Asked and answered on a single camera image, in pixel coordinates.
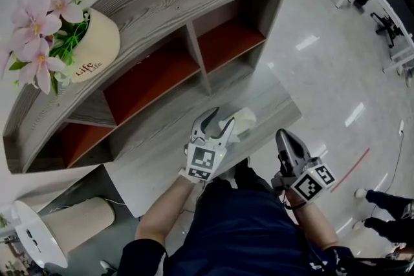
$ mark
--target curved wooden cabinet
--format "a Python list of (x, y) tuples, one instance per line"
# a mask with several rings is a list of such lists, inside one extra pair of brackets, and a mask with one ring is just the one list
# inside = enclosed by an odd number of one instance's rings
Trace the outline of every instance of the curved wooden cabinet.
[[(229, 103), (232, 88), (249, 89), (281, 2), (97, 1), (93, 8), (120, 29), (118, 57), (92, 79), (60, 87), (57, 96), (22, 89), (3, 133), (9, 169), (26, 173), (132, 160), (148, 142), (161, 139), (168, 149), (171, 129), (182, 134), (171, 139), (184, 144), (183, 116), (191, 125), (210, 104)], [(286, 124), (300, 116), (281, 85), (269, 93), (275, 82), (273, 76), (255, 91), (264, 95), (258, 127), (278, 112), (289, 110)], [(245, 106), (258, 102), (246, 98)]]

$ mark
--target white sneaker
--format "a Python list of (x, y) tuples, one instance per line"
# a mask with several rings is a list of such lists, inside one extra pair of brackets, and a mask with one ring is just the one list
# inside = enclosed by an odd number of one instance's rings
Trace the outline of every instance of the white sneaker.
[(368, 190), (365, 189), (358, 189), (355, 191), (354, 196), (358, 199), (364, 199), (367, 196)]
[(106, 262), (104, 260), (101, 260), (100, 264), (101, 264), (101, 266), (102, 266), (102, 268), (104, 270), (113, 270), (113, 271), (116, 271), (116, 269), (114, 267), (112, 267), (108, 262)]
[(359, 229), (361, 229), (364, 226), (364, 224), (365, 224), (365, 220), (358, 221), (357, 223), (355, 223), (352, 226), (352, 230), (359, 230)]

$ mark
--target white tiled floor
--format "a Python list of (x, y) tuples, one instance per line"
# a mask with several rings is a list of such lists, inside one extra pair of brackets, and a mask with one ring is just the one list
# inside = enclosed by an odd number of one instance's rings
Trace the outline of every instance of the white tiled floor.
[[(369, 16), (381, 13), (381, 8), (370, 1), (361, 14), (352, 5), (337, 9), (335, 2), (285, 0), (262, 61), (272, 67), (302, 112), (303, 118), (289, 129), (313, 155), (322, 154), (339, 179), (369, 149), (338, 189), (319, 198), (318, 204), (343, 245), (361, 257), (380, 256), (390, 251), (387, 240), (370, 229), (351, 230), (373, 210), (371, 204), (356, 201), (353, 193), (381, 182), (379, 190), (389, 186), (400, 147), (398, 127), (404, 120), (400, 164), (389, 192), (414, 196), (414, 87), (407, 89), (396, 72), (382, 72), (390, 62), (389, 49), (385, 37), (375, 34), (376, 23)], [(359, 116), (349, 123), (358, 109)], [(267, 180), (279, 168), (275, 147), (270, 142), (252, 156), (253, 168)], [(192, 203), (188, 209), (193, 210)], [(389, 218), (378, 208), (375, 216)], [(177, 225), (181, 236), (170, 238), (170, 251), (180, 246), (190, 222), (191, 214), (184, 212)]]

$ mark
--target black chair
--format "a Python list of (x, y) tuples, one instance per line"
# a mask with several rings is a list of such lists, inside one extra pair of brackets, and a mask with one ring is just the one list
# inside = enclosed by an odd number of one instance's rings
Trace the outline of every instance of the black chair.
[(388, 16), (384, 16), (384, 17), (379, 17), (377, 13), (371, 13), (371, 17), (376, 17), (382, 24), (382, 27), (380, 27), (379, 29), (375, 30), (376, 34), (379, 35), (381, 34), (383, 31), (387, 31), (389, 39), (391, 40), (391, 43), (388, 45), (390, 48), (394, 47), (394, 39), (397, 36), (402, 35), (402, 31), (401, 29), (399, 29), (399, 27), (397, 27), (394, 23), (394, 21), (388, 17)]

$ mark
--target wood grain surface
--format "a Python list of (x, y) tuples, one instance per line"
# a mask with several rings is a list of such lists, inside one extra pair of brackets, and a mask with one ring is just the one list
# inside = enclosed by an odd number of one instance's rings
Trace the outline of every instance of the wood grain surface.
[(94, 91), (65, 121), (97, 127), (116, 127), (114, 117), (101, 90)]
[(193, 121), (204, 111), (220, 107), (208, 127), (215, 132), (219, 130), (219, 120), (243, 107), (250, 107), (257, 117), (256, 126), (240, 137), (241, 143), (229, 146), (220, 173), (274, 140), (278, 129), (288, 127), (301, 116), (264, 63), (252, 71), (251, 66), (235, 59), (209, 78), (211, 96), (205, 95), (200, 84), (189, 81), (110, 135), (115, 161), (106, 168), (135, 217), (143, 215), (177, 178), (179, 169), (185, 167), (184, 144), (188, 142)]
[(174, 39), (143, 59), (103, 92), (118, 125), (200, 71), (182, 41)]
[[(31, 106), (22, 103), (24, 98), (18, 99), (15, 108), (27, 114), (23, 121), (20, 116), (8, 122), (10, 127), (18, 127), (16, 142), (21, 153), (21, 172), (27, 171), (56, 129), (103, 82), (133, 59), (139, 61), (141, 53), (157, 41), (230, 1), (234, 0), (99, 0), (94, 7), (109, 14), (120, 28), (120, 54), (106, 71), (86, 82), (61, 87), (57, 96), (40, 94)], [(25, 91), (21, 94), (26, 100), (33, 99)]]
[(63, 163), (70, 168), (114, 129), (70, 123), (59, 134)]
[(198, 38), (207, 72), (220, 68), (264, 41), (256, 28), (239, 18), (229, 20)]

